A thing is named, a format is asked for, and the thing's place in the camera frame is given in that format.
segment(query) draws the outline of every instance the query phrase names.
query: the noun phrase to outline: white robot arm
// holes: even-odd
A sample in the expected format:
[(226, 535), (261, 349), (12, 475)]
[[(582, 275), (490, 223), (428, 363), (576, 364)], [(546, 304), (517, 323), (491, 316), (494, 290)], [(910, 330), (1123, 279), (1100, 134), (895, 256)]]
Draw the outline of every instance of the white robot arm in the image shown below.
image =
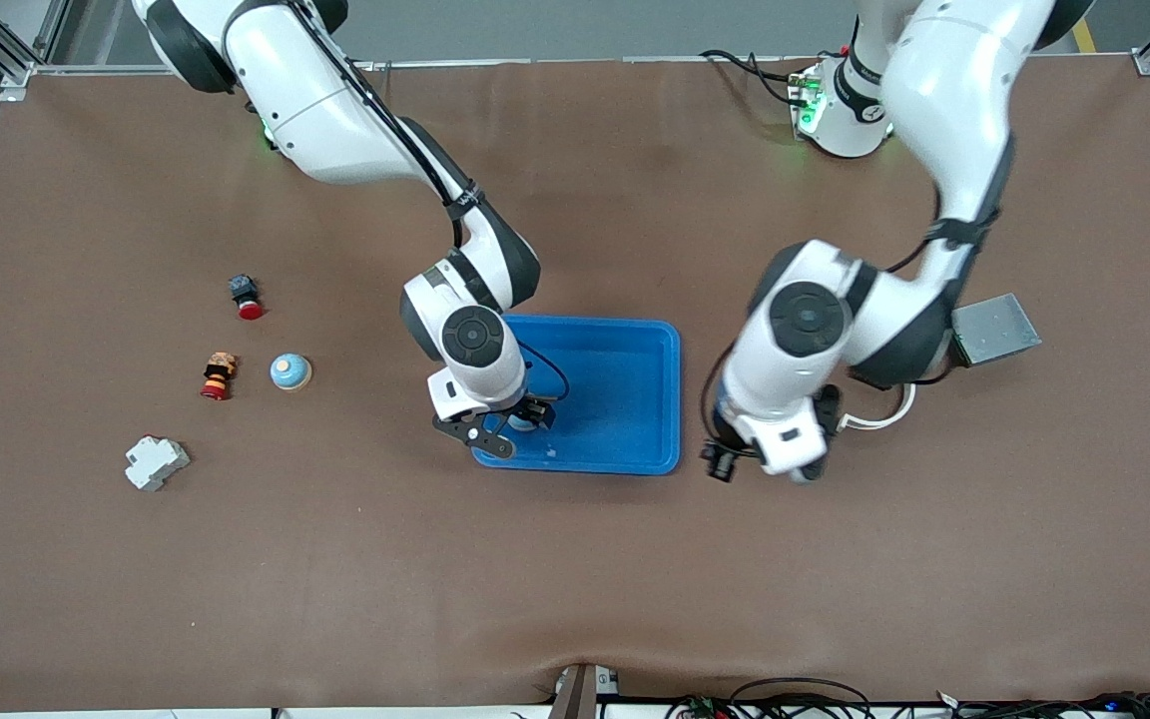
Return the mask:
[[(891, 44), (908, 5), (914, 13)], [(940, 193), (938, 216), (912, 281), (819, 239), (772, 260), (722, 366), (706, 448), (713, 476), (728, 480), (736, 457), (754, 457), (767, 473), (816, 480), (836, 431), (839, 392), (826, 383), (835, 365), (888, 388), (920, 381), (943, 360), (952, 311), (1010, 176), (1010, 87), (1055, 5), (859, 1), (861, 18), (875, 13), (880, 22), (859, 22), (859, 41), (836, 76), (850, 78), (859, 54), (864, 63), (882, 61), (884, 77), (872, 86), (881, 91), (882, 113), (926, 165)], [(864, 41), (869, 26), (880, 28), (874, 49)]]
[[(1018, 45), (1014, 49), (1027, 55), (1033, 49), (1053, 44), (1086, 16), (1092, 3), (1094, 0), (1055, 0), (1045, 13), (1040, 32), (1028, 44)], [(904, 130), (899, 123), (891, 123), (881, 94), (881, 79), (891, 70), (890, 59), (903, 41), (908, 40), (904, 30), (912, 22), (930, 18), (931, 15), (949, 22), (972, 22), (971, 10), (953, 9), (954, 0), (941, 0), (940, 3), (927, 0), (854, 0), (854, 5), (859, 13), (854, 18), (849, 53), (822, 59), (795, 78), (795, 87), (790, 89), (790, 97), (798, 105), (792, 112), (798, 136), (838, 158), (871, 154), (889, 137), (891, 129)], [(999, 20), (1004, 23), (1010, 17)], [(1007, 41), (1018, 40), (1018, 36), (1006, 26), (994, 29), (1003, 32)], [(973, 53), (971, 46), (937, 51), (922, 46), (918, 61), (926, 61), (927, 68), (940, 67), (944, 61), (964, 63), (973, 54), (963, 55), (963, 51)]]
[(241, 86), (269, 141), (312, 178), (359, 184), (417, 178), (443, 201), (455, 246), (406, 283), (400, 313), (421, 350), (435, 427), (498, 457), (511, 442), (485, 414), (549, 424), (526, 395), (526, 362), (499, 314), (534, 296), (539, 261), (484, 192), (414, 120), (393, 117), (329, 32), (345, 0), (132, 0), (155, 51), (195, 90)]

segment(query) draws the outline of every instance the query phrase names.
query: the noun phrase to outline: blue tray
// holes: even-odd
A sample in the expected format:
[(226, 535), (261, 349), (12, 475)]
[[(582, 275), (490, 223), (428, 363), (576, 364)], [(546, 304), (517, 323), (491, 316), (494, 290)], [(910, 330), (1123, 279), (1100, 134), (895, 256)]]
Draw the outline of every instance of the blue tray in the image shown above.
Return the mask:
[[(658, 320), (506, 314), (526, 342), (570, 378), (551, 429), (503, 436), (513, 459), (474, 450), (488, 467), (544, 473), (667, 474), (681, 456), (681, 336)], [(561, 381), (529, 352), (530, 391), (557, 397)]]

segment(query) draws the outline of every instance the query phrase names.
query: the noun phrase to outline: wire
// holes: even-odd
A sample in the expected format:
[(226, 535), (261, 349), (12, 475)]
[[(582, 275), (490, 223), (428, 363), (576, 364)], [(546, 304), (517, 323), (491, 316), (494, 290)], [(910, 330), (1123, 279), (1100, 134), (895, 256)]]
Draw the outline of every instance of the wire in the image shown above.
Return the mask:
[[(314, 28), (314, 23), (312, 23), (310, 18), (306, 16), (307, 8), (302, 3), (298, 3), (296, 0), (284, 0), (284, 2), (292, 6), (293, 12), (296, 12), (296, 17), (300, 20), (300, 25), (305, 28), (307, 35), (309, 35), (312, 40), (314, 40), (314, 45), (319, 46), (322, 54), (328, 56), (328, 60), (331, 61), (332, 64), (337, 66), (337, 69), (343, 70), (339, 72), (339, 77), (347, 82), (348, 85), (352, 86), (352, 90), (358, 92), (361, 101), (363, 101), (366, 106), (369, 106), (370, 109), (375, 110), (375, 114), (379, 115), (379, 120), (384, 123), (384, 127), (388, 127), (390, 132), (393, 132), (397, 140), (401, 141), (402, 147), (406, 148), (406, 152), (409, 152), (412, 159), (415, 160), (415, 163), (424, 170), (425, 176), (428, 176), (429, 184), (434, 188), (434, 191), (437, 192), (438, 199), (443, 201), (443, 207), (450, 208), (451, 205), (455, 204), (455, 199), (452, 199), (451, 192), (447, 191), (446, 184), (443, 183), (443, 178), (439, 177), (437, 170), (434, 169), (434, 165), (429, 162), (428, 156), (420, 150), (420, 146), (415, 145), (415, 140), (413, 140), (411, 133), (406, 131), (406, 128), (398, 122), (397, 117), (393, 117), (393, 114), (389, 110), (388, 106), (379, 101), (379, 97), (375, 94), (375, 87), (370, 86), (370, 82), (367, 81), (363, 74), (358, 71), (358, 68), (354, 67), (354, 64), (347, 63), (346, 61), (344, 67), (342, 67), (342, 64), (338, 63), (337, 55), (332, 53), (328, 44), (325, 44), (322, 37), (319, 36), (319, 32), (316, 32), (316, 29)], [(451, 220), (451, 231), (453, 234), (453, 245), (461, 246), (462, 243), (465, 243), (465, 225), (460, 222), (460, 220)]]
[(535, 358), (538, 359), (544, 365), (549, 365), (549, 367), (552, 367), (553, 372), (557, 373), (557, 377), (560, 378), (560, 381), (562, 381), (562, 392), (560, 396), (553, 397), (553, 401), (561, 401), (570, 396), (572, 393), (570, 378), (566, 377), (566, 373), (564, 373), (562, 369), (558, 367), (557, 364), (553, 364), (552, 359), (549, 359), (549, 357), (544, 357), (544, 354), (540, 353), (538, 350), (535, 350), (534, 346), (526, 344), (526, 342), (521, 342), (520, 339), (518, 341), (518, 346), (523, 347), (523, 350), (534, 354)]
[(917, 382), (913, 382), (913, 385), (919, 385), (919, 387), (936, 385), (936, 383), (943, 382), (943, 381), (945, 381), (945, 378), (949, 378), (949, 375), (952, 374), (952, 369), (956, 369), (956, 368), (957, 368), (956, 365), (949, 364), (943, 369), (943, 372), (941, 372), (938, 375), (935, 375), (935, 376), (933, 376), (930, 378), (927, 378), (927, 381), (917, 381)]
[[(722, 60), (729, 60), (731, 64), (735, 64), (736, 68), (744, 70), (744, 72), (753, 74), (753, 76), (754, 74), (758, 74), (757, 69), (754, 69), (752, 64), (745, 63), (744, 60), (739, 60), (735, 55), (727, 53), (727, 51), (724, 49), (704, 49), (703, 53), (699, 53), (699, 56), (707, 59), (720, 58)], [(766, 76), (767, 79), (773, 79), (775, 82), (789, 82), (789, 76), (781, 76), (781, 74), (765, 72), (765, 71), (761, 74), (762, 76)]]
[(721, 369), (722, 362), (724, 362), (727, 357), (730, 357), (730, 352), (734, 351), (735, 351), (735, 341), (731, 339), (730, 344), (726, 345), (726, 350), (722, 350), (722, 353), (716, 357), (716, 361), (713, 362), (712, 368), (707, 370), (707, 377), (704, 378), (704, 389), (699, 390), (699, 419), (704, 423), (704, 434), (707, 434), (707, 441), (715, 444), (718, 450), (728, 451), (730, 454), (735, 454), (736, 457), (757, 458), (757, 454), (754, 454), (752, 451), (734, 450), (734, 448), (726, 446), (726, 444), (721, 441), (721, 437), (716, 436), (716, 428), (713, 428), (712, 418), (707, 413), (707, 395), (713, 389), (713, 382), (716, 378), (716, 372), (718, 369)]
[(969, 714), (968, 719), (1018, 719), (1020, 716), (1034, 716), (1036, 719), (1063, 719), (1063, 714), (1068, 713), (1068, 711), (1080, 711), (1087, 718), (1094, 719), (1089, 709), (1072, 701), (1020, 701), (1003, 706), (986, 702), (959, 702), (952, 707), (952, 718), (964, 719), (964, 710), (972, 707), (981, 707), (982, 711)]
[[(834, 681), (831, 681), (831, 679), (815, 679), (815, 678), (770, 678), (770, 679), (758, 679), (758, 681), (749, 682), (749, 683), (744, 684), (743, 687), (739, 687), (734, 693), (730, 693), (730, 702), (734, 702), (735, 698), (738, 697), (738, 695), (741, 695), (741, 693), (746, 693), (747, 690), (752, 690), (752, 688), (764, 687), (764, 686), (767, 686), (767, 684), (818, 684), (818, 686), (821, 686), (821, 687), (838, 688), (838, 690), (843, 690), (845, 693), (852, 693), (852, 695), (858, 696), (859, 701), (862, 702), (862, 704), (859, 704), (859, 705), (864, 709), (864, 716), (867, 716), (867, 719), (873, 719), (873, 711), (872, 711), (873, 702), (868, 701), (867, 696), (864, 695), (862, 691), (859, 691), (859, 690), (857, 690), (857, 688), (850, 687), (849, 684), (844, 684), (844, 683), (841, 683), (841, 682), (834, 682)], [(829, 697), (825, 697), (825, 696), (820, 696), (820, 695), (806, 695), (806, 696), (814, 696), (814, 697), (816, 697), (816, 699), (823, 699), (823, 701), (829, 699)]]
[(781, 76), (781, 74), (766, 72), (766, 70), (762, 70), (761, 64), (758, 64), (757, 54), (749, 53), (747, 63), (745, 63), (744, 60), (739, 60), (735, 55), (727, 53), (727, 51), (724, 49), (704, 49), (703, 53), (699, 53), (699, 56), (722, 58), (726, 60), (730, 60), (730, 62), (734, 63), (735, 67), (737, 67), (738, 69), (744, 70), (744, 72), (751, 72), (753, 74), (753, 76), (757, 76), (758, 79), (761, 81), (761, 86), (765, 87), (766, 91), (769, 92), (770, 95), (774, 97), (780, 102), (789, 105), (791, 108), (804, 108), (806, 106), (804, 101), (795, 99), (795, 97), (789, 97), (787, 94), (779, 94), (779, 92), (776, 92), (775, 89), (770, 86), (769, 81), (773, 79), (775, 82), (789, 82), (789, 76)]
[(903, 399), (899, 400), (898, 410), (895, 410), (895, 413), (890, 414), (889, 418), (884, 420), (861, 420), (859, 418), (854, 418), (853, 414), (843, 414), (843, 418), (841, 418), (839, 422), (836, 423), (836, 431), (839, 433), (841, 429), (845, 428), (856, 428), (859, 429), (859, 431), (872, 433), (876, 431), (876, 429), (888, 428), (890, 424), (898, 422), (907, 415), (910, 410), (912, 410), (912, 401), (917, 400), (917, 383), (906, 383), (906, 385), (903, 385), (903, 392), (904, 396)]
[(897, 271), (899, 271), (899, 269), (906, 268), (906, 266), (908, 266), (910, 263), (912, 263), (912, 260), (917, 260), (918, 255), (921, 255), (921, 252), (926, 252), (926, 248), (929, 245), (930, 245), (930, 240), (929, 239), (922, 239), (917, 245), (917, 250), (913, 250), (912, 253), (910, 253), (907, 255), (907, 258), (903, 258), (903, 260), (899, 260), (898, 262), (895, 262), (894, 265), (890, 265), (889, 268), (885, 268), (885, 271), (887, 273), (897, 273)]

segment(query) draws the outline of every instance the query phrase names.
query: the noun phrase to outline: brown mat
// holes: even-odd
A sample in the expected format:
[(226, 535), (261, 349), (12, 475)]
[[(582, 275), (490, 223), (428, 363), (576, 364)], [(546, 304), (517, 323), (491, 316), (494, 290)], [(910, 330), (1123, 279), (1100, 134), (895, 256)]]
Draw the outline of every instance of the brown mat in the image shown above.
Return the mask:
[[(1045, 344), (841, 437), (813, 488), (704, 476), (693, 404), (781, 246), (876, 263), (926, 229), (898, 145), (843, 162), (705, 64), (404, 70), (419, 117), (530, 239), (528, 313), (674, 322), (669, 477), (480, 468), (428, 427), (401, 283), (450, 240), (423, 186), (327, 186), (232, 97), (36, 78), (0, 110), (0, 710), (543, 699), (808, 674), (885, 701), (1150, 690), (1150, 79), (1037, 59), (968, 300)], [(269, 314), (239, 322), (227, 278)], [(213, 351), (232, 400), (197, 396)], [(279, 352), (314, 360), (284, 396)], [(889, 399), (848, 388), (868, 415)], [(141, 434), (194, 464), (123, 479)]]

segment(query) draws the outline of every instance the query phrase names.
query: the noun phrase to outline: blue and white ball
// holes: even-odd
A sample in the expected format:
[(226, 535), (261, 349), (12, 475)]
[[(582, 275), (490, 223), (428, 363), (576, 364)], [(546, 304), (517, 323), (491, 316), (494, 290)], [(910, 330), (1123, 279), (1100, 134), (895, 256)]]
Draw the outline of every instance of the blue and white ball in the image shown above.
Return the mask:
[(284, 391), (297, 391), (309, 383), (310, 377), (314, 377), (314, 368), (299, 354), (279, 354), (269, 365), (270, 381)]

